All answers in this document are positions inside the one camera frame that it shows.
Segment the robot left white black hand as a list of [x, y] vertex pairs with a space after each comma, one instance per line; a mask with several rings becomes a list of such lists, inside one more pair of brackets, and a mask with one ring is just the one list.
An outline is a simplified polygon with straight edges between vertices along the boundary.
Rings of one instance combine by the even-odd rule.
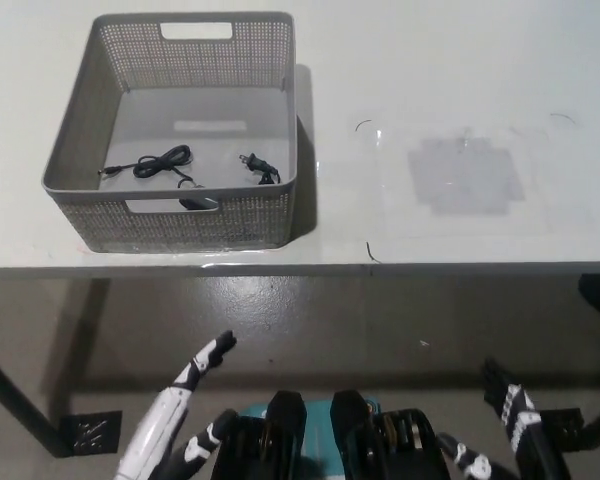
[[190, 479], [200, 471], [237, 422], [238, 413], [226, 409], [180, 447], [176, 448], [174, 442], [200, 380], [221, 365], [236, 343], [231, 330], [223, 332], [199, 350], [161, 390], [120, 459], [117, 479]]

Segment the robot right black white hand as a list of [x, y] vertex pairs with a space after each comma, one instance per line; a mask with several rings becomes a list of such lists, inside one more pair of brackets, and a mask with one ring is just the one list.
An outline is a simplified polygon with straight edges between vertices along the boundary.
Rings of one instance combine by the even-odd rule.
[[504, 427], [518, 472], [440, 432], [436, 441], [442, 453], [466, 479], [569, 479], [562, 454], [545, 432], [542, 415], [523, 385], [493, 358], [484, 361], [482, 377], [484, 401]]

